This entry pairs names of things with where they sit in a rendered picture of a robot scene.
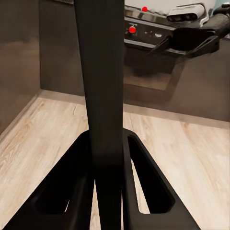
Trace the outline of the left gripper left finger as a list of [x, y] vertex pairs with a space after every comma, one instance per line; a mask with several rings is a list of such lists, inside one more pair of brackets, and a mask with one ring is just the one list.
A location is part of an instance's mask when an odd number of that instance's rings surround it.
[[78, 136], [3, 230], [90, 230], [94, 179], [87, 130]]

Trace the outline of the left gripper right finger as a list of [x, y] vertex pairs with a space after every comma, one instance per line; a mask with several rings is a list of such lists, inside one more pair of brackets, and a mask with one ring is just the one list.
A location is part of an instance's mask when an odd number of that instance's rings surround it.
[[[139, 211], [135, 166], [149, 214]], [[123, 128], [122, 201], [124, 230], [201, 230], [137, 134]]]

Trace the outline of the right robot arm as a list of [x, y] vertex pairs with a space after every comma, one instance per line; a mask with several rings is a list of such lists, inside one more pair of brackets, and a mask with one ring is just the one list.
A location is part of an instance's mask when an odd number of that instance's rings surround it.
[[209, 18], [206, 4], [193, 2], [177, 5], [167, 13], [169, 22], [189, 22], [189, 27], [173, 30], [173, 37], [167, 36], [153, 49], [152, 53], [172, 48], [189, 50], [189, 58], [195, 58], [219, 49], [219, 39], [230, 34], [230, 1], [213, 11]]

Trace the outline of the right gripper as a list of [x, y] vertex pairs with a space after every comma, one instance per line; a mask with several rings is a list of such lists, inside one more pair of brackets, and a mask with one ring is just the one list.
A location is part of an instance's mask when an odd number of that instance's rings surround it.
[[220, 19], [210, 17], [201, 28], [178, 27], [173, 30], [173, 37], [167, 36], [153, 49], [152, 53], [172, 48], [173, 50], [189, 50], [189, 58], [195, 58], [219, 49], [219, 38], [223, 35]]

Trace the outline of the poster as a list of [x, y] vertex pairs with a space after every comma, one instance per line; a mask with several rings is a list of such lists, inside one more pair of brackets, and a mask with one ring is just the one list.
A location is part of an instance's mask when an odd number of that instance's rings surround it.
[[121, 230], [125, 0], [74, 0], [101, 230]]

